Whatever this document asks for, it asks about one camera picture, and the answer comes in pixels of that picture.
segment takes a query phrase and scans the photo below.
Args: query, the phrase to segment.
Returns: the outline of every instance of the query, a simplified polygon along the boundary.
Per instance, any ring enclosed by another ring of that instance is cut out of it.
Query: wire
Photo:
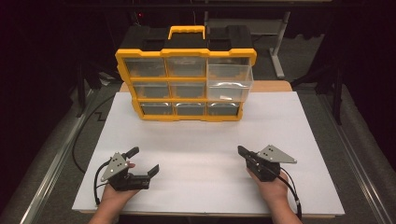
[[[76,160],[76,144],[77,144],[77,140],[79,139],[79,136],[81,135],[81,132],[82,132],[82,130],[84,129],[85,124],[87,124],[87,122],[88,122],[88,120],[90,119],[90,117],[96,112],[96,110],[97,110],[100,106],[104,105],[107,101],[109,101],[109,100],[110,100],[111,98],[113,98],[114,96],[115,96],[115,95],[112,95],[112,96],[106,98],[101,104],[99,104],[99,105],[91,112],[91,114],[90,114],[90,115],[84,120],[84,122],[82,123],[81,127],[80,127],[79,130],[78,130],[78,133],[77,133],[77,135],[76,135],[76,138],[75,138],[75,140],[74,140],[74,142],[73,142],[73,148],[72,148],[73,162],[74,162],[74,164],[77,166],[77,168],[78,168],[83,174],[85,174],[86,171],[85,171],[84,169],[82,169],[81,166],[79,166],[79,164],[78,164],[78,162],[77,162],[77,160]]]
[[[303,212],[302,212],[302,207],[301,207],[301,203],[300,203],[300,199],[298,198],[297,192],[295,190],[295,186],[294,186],[294,182],[291,178],[291,176],[289,175],[289,173],[281,168],[283,171],[285,171],[285,173],[290,177],[291,183],[293,185],[293,187],[289,184],[289,182],[287,180],[285,180],[284,178],[282,178],[282,176],[275,174],[270,168],[266,167],[266,166],[262,166],[263,168],[265,168],[268,172],[270,172],[271,174],[273,174],[274,176],[276,176],[279,180],[281,180],[284,184],[286,184],[286,186],[288,186],[288,188],[290,189],[291,194],[294,197],[294,201],[296,202],[297,205],[297,214],[296,216],[302,220],[303,218]]]
[[[96,186],[96,188],[99,189],[100,187],[102,187],[102,186],[104,186],[104,185],[108,185],[108,183],[105,183],[105,184],[101,184],[101,185],[99,185],[99,186]]]
[[[103,167],[107,166],[107,165],[110,163],[110,161],[111,161],[111,158],[110,158],[110,160],[108,160],[107,162],[103,163],[103,164],[99,167],[99,169],[96,171],[95,179],[93,180],[93,196],[95,197],[96,205],[99,205],[99,204],[100,204],[100,199],[98,198],[98,192],[97,192],[97,189],[98,189],[100,186],[97,186],[97,187],[96,187],[97,182],[98,182],[98,176],[99,176],[100,171],[103,169]]]
[[[294,185],[294,181],[293,181],[293,178],[291,178],[291,175],[290,175],[285,169],[283,169],[282,167],[280,167],[280,169],[282,169],[282,171],[285,172],[286,175],[289,177],[289,179],[290,179],[290,181],[291,181],[291,184],[293,185],[294,192],[297,193],[296,186]]]

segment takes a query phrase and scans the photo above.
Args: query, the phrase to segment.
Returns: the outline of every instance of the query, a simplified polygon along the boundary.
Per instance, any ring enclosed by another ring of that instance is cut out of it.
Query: metal plate
[[[297,160],[295,160],[293,157],[272,145],[268,145],[263,150],[258,152],[257,155],[270,162],[297,163]]]
[[[102,175],[101,181],[104,182],[108,180],[111,176],[118,174],[126,168],[128,168],[128,163],[119,152],[116,152],[111,158],[110,164],[107,166],[105,173]]]

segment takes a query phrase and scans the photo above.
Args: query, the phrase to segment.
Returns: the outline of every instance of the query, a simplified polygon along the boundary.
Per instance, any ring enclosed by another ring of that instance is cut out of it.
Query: human hand
[[[259,187],[260,195],[265,200],[272,214],[275,224],[301,224],[301,220],[291,211],[288,201],[288,186],[279,178],[271,182],[261,182],[248,168],[247,172]],[[285,173],[280,172],[280,177],[288,181]]]
[[[129,168],[134,168],[134,163],[128,163]],[[103,191],[102,201],[89,224],[110,224],[119,215],[122,208],[134,197],[140,189],[116,191],[107,184]]]
[[[129,168],[134,168],[134,163],[128,163]],[[116,191],[109,184],[105,186],[105,190],[102,195],[102,203],[110,203],[110,204],[122,204],[125,205],[132,197],[139,192],[140,189],[126,190],[126,191]]]
[[[248,168],[247,172],[256,182],[257,186],[259,187],[260,195],[268,204],[268,206],[271,207],[273,203],[288,201],[288,187],[281,180],[276,178],[275,180],[270,182],[261,182],[260,179],[255,176],[253,172],[251,172]],[[285,173],[280,172],[280,177],[288,181],[288,177]]]

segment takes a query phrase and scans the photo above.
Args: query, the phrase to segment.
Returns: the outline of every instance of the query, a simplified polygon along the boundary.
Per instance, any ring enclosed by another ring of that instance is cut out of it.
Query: table
[[[138,146],[140,152],[132,158],[136,167],[130,172],[144,175],[157,163],[160,172],[151,179],[150,189],[142,190],[126,204],[124,214],[268,216],[237,146],[259,151],[269,144],[298,161],[281,166],[294,179],[304,217],[345,213],[293,91],[253,91],[245,102],[244,117],[227,122],[141,120],[132,109],[130,93],[117,93],[73,209],[93,212],[92,181],[97,168],[114,152]],[[296,211],[291,195],[289,200]]]

